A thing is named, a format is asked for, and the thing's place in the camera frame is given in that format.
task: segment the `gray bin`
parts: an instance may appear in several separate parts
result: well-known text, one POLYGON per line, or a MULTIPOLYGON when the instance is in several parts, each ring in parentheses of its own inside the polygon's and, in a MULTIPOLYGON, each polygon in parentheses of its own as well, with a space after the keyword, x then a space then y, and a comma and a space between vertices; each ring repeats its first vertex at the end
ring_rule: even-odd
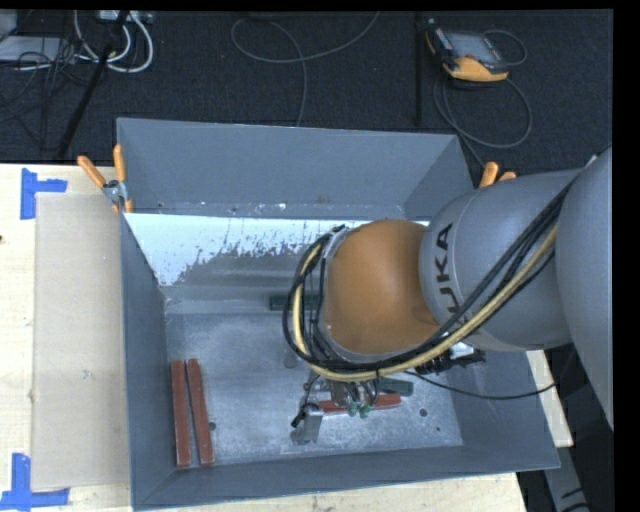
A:
MULTIPOLYGON (((428 223, 471 191, 455 136, 119 119, 117 137, 135 205, 120 230, 135 509, 559 466, 537 396, 488 401, 420 381, 398 408, 325 418, 318 443, 288 437, 308 369, 284 366, 269 298, 328 227, 428 223), (169 361, 191 357, 216 462, 178 470, 169 361)), ((432 378, 535 389, 523 353, 432 378)))

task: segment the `red object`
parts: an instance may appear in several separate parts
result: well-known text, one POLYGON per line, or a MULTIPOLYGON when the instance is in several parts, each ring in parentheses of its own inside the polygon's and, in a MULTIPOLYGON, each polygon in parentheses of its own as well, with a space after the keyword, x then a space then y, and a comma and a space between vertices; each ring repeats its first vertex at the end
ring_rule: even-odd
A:
MULTIPOLYGON (((378 401, 373 405, 375 409, 386 409, 388 407, 396 407, 402 403, 402 398, 399 393, 389 393, 380 395, 378 401)), ((334 404, 331 400, 321 400, 318 402, 318 407, 322 409, 325 413, 331 412, 347 412, 347 409, 344 407, 339 407, 334 404)))
POLYGON ((209 432, 209 416, 207 404, 204 398, 202 385, 202 373, 197 359, 187 360, 187 379, 189 382, 189 394, 191 395, 191 411, 193 412, 193 424, 196 431, 196 444, 201 466, 213 464, 213 446, 211 433, 209 432))
POLYGON ((170 369, 176 466, 186 468, 191 465, 191 449, 189 447, 189 400, 184 361, 171 361, 170 369))

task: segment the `gray cable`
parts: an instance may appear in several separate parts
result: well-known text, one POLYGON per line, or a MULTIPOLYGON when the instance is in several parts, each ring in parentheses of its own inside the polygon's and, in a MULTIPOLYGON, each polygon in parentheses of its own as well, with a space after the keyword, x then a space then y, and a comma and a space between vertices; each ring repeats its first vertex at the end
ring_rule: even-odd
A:
POLYGON ((324 51, 324 52, 316 53, 316 54, 309 55, 309 56, 306 56, 306 57, 302 53, 302 49, 300 48, 300 45, 295 40, 295 38, 291 35, 291 33, 289 33, 287 30, 285 30, 284 27, 282 27, 281 25, 279 25, 275 21, 268 21, 269 25, 272 25, 275 28, 277 28, 278 30, 280 30, 284 35, 286 35, 291 40, 291 42, 293 43, 293 45, 296 48, 296 51, 298 52, 298 58, 296 58, 296 59, 269 59, 269 58, 266 58, 266 57, 260 57, 259 55, 255 55, 255 54, 245 50, 244 48, 242 48, 242 46, 240 46, 240 44, 238 43, 238 41, 236 39, 235 32, 236 32, 236 28, 238 27, 238 25, 240 25, 241 23, 244 23, 245 21, 247 21, 247 18, 241 18, 241 19, 237 20, 233 24, 233 26, 231 27, 231 40, 233 41, 234 46, 238 50, 240 50, 240 52, 242 52, 247 57, 251 57, 252 59, 255 59, 257 61, 266 62, 266 63, 269 63, 269 64, 294 64, 296 62, 299 62, 302 65, 302 79, 303 79, 302 100, 300 101, 300 111, 298 113, 298 119, 296 121, 296 126, 300 126, 300 124, 302 123, 302 117, 303 117, 305 105, 306 105, 306 102, 307 102, 308 86, 307 86, 307 66, 306 66, 306 62, 308 60, 318 59, 320 57, 326 57, 327 55, 331 55, 332 53, 339 52, 340 50, 344 50, 345 48, 351 46, 352 44, 357 42, 360 38, 362 38, 367 32, 369 32, 369 30, 371 29, 371 27, 373 26, 375 21, 378 19, 378 16, 380 16, 380 11, 376 12, 375 16, 369 22, 369 24, 365 27, 365 29, 362 32, 360 32, 360 34, 358 34, 356 37, 354 37, 351 41, 349 41, 349 42, 347 42, 347 43, 345 43, 343 45, 337 46, 336 48, 332 48, 331 50, 327 50, 327 51, 324 51))
MULTIPOLYGON (((367 32, 369 32, 369 30, 371 29, 371 27, 376 22, 376 20, 378 19, 379 16, 380 16, 380 11, 377 11, 376 14, 373 16, 373 19, 369 22, 369 24, 365 27, 365 29, 362 32, 360 32, 360 34, 358 34, 356 37, 354 37, 351 41, 349 41, 349 42, 347 42, 347 43, 345 43, 343 45, 337 46, 336 48, 332 48, 331 50, 324 51, 324 52, 315 53, 313 55, 308 55, 306 57, 304 55, 301 55, 297 59, 269 59, 269 58, 266 58, 266 57, 260 57, 259 55, 251 53, 251 52, 245 50, 244 48, 242 48, 242 46, 240 46, 240 44, 236 40, 235 32, 236 32, 236 28, 238 27, 238 25, 240 25, 241 23, 244 23, 245 21, 247 21, 247 18, 241 18, 241 19, 239 19, 238 21, 236 21, 233 24, 233 26, 231 27, 231 40, 233 41, 233 44, 235 45, 235 47, 238 50, 240 50, 242 53, 244 53, 247 57, 251 57, 252 59, 259 60, 261 62, 268 62, 268 63, 271 63, 271 64, 293 64, 293 63, 296 63, 296 62, 308 61, 308 60, 312 60, 312 59, 318 59, 320 57, 326 57, 327 55, 331 55, 332 53, 336 53, 336 52, 339 52, 340 50, 344 50, 345 48, 348 48, 349 46, 351 46, 355 42, 359 41, 362 37, 364 37, 367 32)), ((270 21, 269 23, 271 25, 276 25, 276 23, 272 22, 272 21, 270 21)))
POLYGON ((515 62, 505 62, 505 64, 507 66, 511 66, 511 67, 519 66, 525 60, 527 60, 527 57, 529 56, 529 52, 527 51, 527 47, 524 45, 524 43, 520 39, 518 39, 516 36, 514 36, 511 32, 508 32, 506 30, 500 30, 500 29, 492 29, 492 30, 487 30, 482 35, 486 36, 486 35, 489 35, 489 34, 503 34, 505 36, 508 36, 511 39, 513 39, 515 42, 517 42, 520 45, 520 47, 522 48, 523 57, 520 60, 517 60, 515 62))
POLYGON ((516 93, 518 93, 518 95, 522 99, 522 102, 524 103, 524 106, 527 109, 527 118, 528 118, 527 128, 526 128, 524 134, 518 140, 516 140, 515 142, 506 143, 506 144, 496 144, 496 143, 493 143, 493 142, 488 142, 488 141, 482 140, 482 139, 480 139, 478 137, 474 137, 470 133, 468 133, 465 130, 463 130, 460 127, 460 125, 458 125, 458 123, 456 123, 455 119, 453 118, 453 113, 451 112, 451 107, 449 105, 449 99, 448 99, 447 93, 446 93, 446 87, 445 87, 445 85, 443 83, 444 82, 444 76, 440 75, 438 77, 438 80, 436 80, 436 82, 433 84, 433 96, 434 96, 433 99, 434 99, 434 102, 436 104, 436 108, 438 109, 438 112, 440 112, 440 115, 445 119, 445 121, 447 121, 447 123, 449 123, 451 125, 451 127, 458 132, 458 134, 460 135, 460 138, 465 142, 465 144, 467 145, 467 147, 469 148, 471 153, 473 153, 473 156, 478 160, 478 162, 480 162, 480 165, 483 166, 483 167, 484 167, 485 162, 483 162, 480 159, 480 157, 478 156, 478 154, 473 150, 473 148, 469 144, 470 140, 480 144, 481 146, 486 146, 486 147, 489 147, 489 148, 510 149, 510 148, 514 148, 514 147, 519 146, 520 144, 522 144, 527 139, 529 134, 531 133, 531 128, 533 127, 533 114, 531 112, 531 105, 529 105, 529 101, 525 97, 525 95, 522 92, 522 90, 513 81, 511 81, 508 78, 505 79, 505 81, 511 87, 513 87, 513 89, 516 91, 516 93), (442 108, 442 106, 440 105, 440 103, 438 101, 438 86, 440 84, 442 84, 442 100, 444 102, 446 110, 442 108))

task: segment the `orange handheld device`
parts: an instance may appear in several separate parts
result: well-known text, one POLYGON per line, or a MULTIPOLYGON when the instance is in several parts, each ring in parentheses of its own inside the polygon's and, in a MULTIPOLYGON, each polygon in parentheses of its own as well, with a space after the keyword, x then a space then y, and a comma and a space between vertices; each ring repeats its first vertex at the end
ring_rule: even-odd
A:
POLYGON ((484 34, 446 30, 430 23, 425 38, 431 53, 453 78, 488 85, 509 76, 507 63, 484 34))

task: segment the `black stand leg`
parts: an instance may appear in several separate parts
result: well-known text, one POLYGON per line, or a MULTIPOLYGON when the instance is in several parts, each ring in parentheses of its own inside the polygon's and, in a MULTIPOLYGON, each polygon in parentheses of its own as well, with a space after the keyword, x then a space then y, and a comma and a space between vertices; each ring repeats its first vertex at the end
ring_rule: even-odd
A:
POLYGON ((125 20, 127 19, 127 16, 129 16, 128 10, 120 11, 118 13, 118 17, 116 18, 116 21, 113 27, 111 27, 111 30, 109 31, 109 40, 107 41, 107 43, 104 45, 104 48, 102 49, 102 54, 100 55, 100 60, 98 61, 98 65, 95 71, 93 72, 93 75, 91 76, 89 85, 87 85, 87 88, 85 89, 84 94, 82 95, 82 99, 80 100, 80 103, 76 107, 76 110, 73 113, 73 116, 71 116, 69 125, 67 126, 67 129, 64 132, 64 135, 62 136, 60 147, 58 149, 57 160, 64 160, 65 154, 67 153, 67 150, 69 149, 69 145, 71 144, 71 140, 73 139, 73 136, 76 133, 78 125, 80 124, 82 115, 84 114, 84 111, 87 108, 87 105, 89 104, 89 100, 93 95, 93 91, 96 88, 96 85, 98 85, 98 80, 100 80, 100 77, 102 76, 102 72, 104 71, 104 68, 107 66, 107 60, 109 59, 109 55, 113 51, 113 42, 117 34, 119 33, 120 29, 122 29, 125 23, 125 20))
POLYGON ((416 118, 415 124, 422 126, 422 75, 424 66, 424 29, 422 14, 415 13, 415 33, 416 33, 416 118))

